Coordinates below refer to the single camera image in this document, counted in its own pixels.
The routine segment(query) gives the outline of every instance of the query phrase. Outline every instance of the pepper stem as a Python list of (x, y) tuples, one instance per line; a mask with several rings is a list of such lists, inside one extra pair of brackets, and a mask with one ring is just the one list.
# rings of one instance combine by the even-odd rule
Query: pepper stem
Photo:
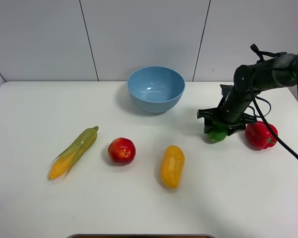
[(269, 143), (276, 145), (276, 142), (272, 141), (272, 138), (270, 138), (270, 137), (266, 141), (266, 144), (269, 144)]

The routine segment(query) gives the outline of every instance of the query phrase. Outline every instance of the bowl rim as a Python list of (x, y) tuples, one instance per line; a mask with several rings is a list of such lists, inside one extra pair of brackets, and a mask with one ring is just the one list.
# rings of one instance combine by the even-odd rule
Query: bowl rim
[[(129, 79), (131, 78), (131, 76), (133, 76), (134, 73), (136, 73), (136, 72), (138, 72), (138, 71), (140, 71), (140, 70), (142, 70), (142, 69), (145, 69), (145, 68), (153, 68), (153, 67), (166, 68), (166, 69), (169, 69), (169, 70), (175, 72), (176, 74), (178, 74), (178, 75), (182, 78), (183, 83), (184, 83), (184, 87), (183, 87), (183, 89), (182, 89), (182, 92), (181, 92), (178, 96), (176, 96), (176, 97), (174, 97), (174, 98), (172, 98), (172, 99), (169, 99), (169, 100), (167, 100), (167, 101), (162, 101), (162, 102), (150, 102), (150, 101), (145, 101), (145, 100), (143, 100), (143, 99), (141, 99), (141, 98), (135, 96), (135, 95), (130, 91), (130, 89), (129, 89), (129, 86), (128, 86)], [(129, 78), (128, 78), (128, 80), (127, 80), (127, 89), (128, 89), (128, 92), (129, 92), (131, 95), (133, 95), (135, 98), (137, 98), (137, 99), (139, 99), (139, 100), (141, 100), (141, 101), (143, 101), (143, 102), (147, 102), (147, 103), (166, 103), (166, 102), (173, 101), (173, 100), (175, 100), (175, 99), (178, 98), (178, 97), (181, 97), (181, 95), (183, 94), (184, 89), (185, 89), (185, 80), (184, 80), (184, 78), (183, 78), (177, 71), (175, 71), (175, 70), (173, 70), (173, 69), (171, 69), (171, 68), (167, 68), (167, 67), (163, 67), (163, 66), (159, 66), (159, 65), (152, 65), (152, 66), (142, 67), (142, 68), (139, 68), (139, 69), (137, 69), (136, 71), (134, 71), (134, 72), (129, 76)]]

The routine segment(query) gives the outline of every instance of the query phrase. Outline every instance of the toy vegetable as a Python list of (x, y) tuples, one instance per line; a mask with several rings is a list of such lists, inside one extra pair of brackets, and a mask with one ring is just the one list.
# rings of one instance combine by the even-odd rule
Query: toy vegetable
[(212, 142), (220, 142), (224, 140), (227, 136), (228, 130), (227, 127), (220, 124), (215, 124), (208, 132), (208, 138)]
[(179, 147), (171, 145), (165, 150), (160, 169), (160, 178), (164, 186), (177, 188), (180, 185), (184, 160), (184, 154)]
[[(273, 125), (269, 125), (275, 134), (278, 135), (277, 129)], [(245, 134), (248, 141), (253, 146), (261, 150), (273, 147), (277, 143), (277, 140), (262, 121), (258, 121), (255, 124), (247, 124)]]
[(98, 126), (83, 131), (78, 138), (53, 161), (49, 179), (56, 179), (71, 171), (82, 155), (94, 144)]

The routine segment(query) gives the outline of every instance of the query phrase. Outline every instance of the black object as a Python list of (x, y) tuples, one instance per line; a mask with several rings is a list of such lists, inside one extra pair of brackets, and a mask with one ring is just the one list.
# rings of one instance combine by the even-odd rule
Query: black object
[[(221, 85), (222, 99), (216, 108), (198, 110), (198, 118), (204, 118), (204, 133), (208, 133), (213, 123), (228, 127), (228, 136), (246, 129), (248, 123), (256, 123), (256, 116), (244, 113), (252, 102), (250, 89), (254, 96), (262, 91), (291, 87), (297, 84), (295, 59), (296, 55), (286, 52), (270, 53), (258, 50), (253, 44), (251, 49), (259, 56), (254, 65), (241, 65), (234, 74), (234, 85)], [(264, 60), (263, 56), (273, 57)]]
[[(204, 133), (210, 130), (214, 122), (228, 126), (229, 135), (244, 130), (245, 125), (248, 123), (255, 123), (255, 114), (252, 121), (248, 122), (250, 115), (244, 113), (247, 108), (245, 106), (248, 104), (248, 107), (250, 107), (249, 104), (253, 101), (260, 118), (271, 134), (287, 151), (298, 159), (298, 154), (274, 133), (256, 102), (256, 98), (261, 99), (257, 95), (262, 91), (298, 85), (298, 54), (263, 52), (259, 51), (254, 44), (251, 49), (259, 56), (257, 64), (241, 65), (235, 71), (234, 86), (231, 87), (229, 92), (227, 86), (221, 85), (223, 97), (217, 108), (198, 110), (198, 118), (205, 118)], [(264, 60), (264, 55), (274, 58)]]

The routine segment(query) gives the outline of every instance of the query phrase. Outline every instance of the yellow mango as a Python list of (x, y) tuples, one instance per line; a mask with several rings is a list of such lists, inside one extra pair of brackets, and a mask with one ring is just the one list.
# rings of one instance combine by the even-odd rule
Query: yellow mango
[(160, 169), (160, 178), (167, 188), (177, 188), (180, 185), (184, 154), (175, 146), (169, 146), (164, 153)]

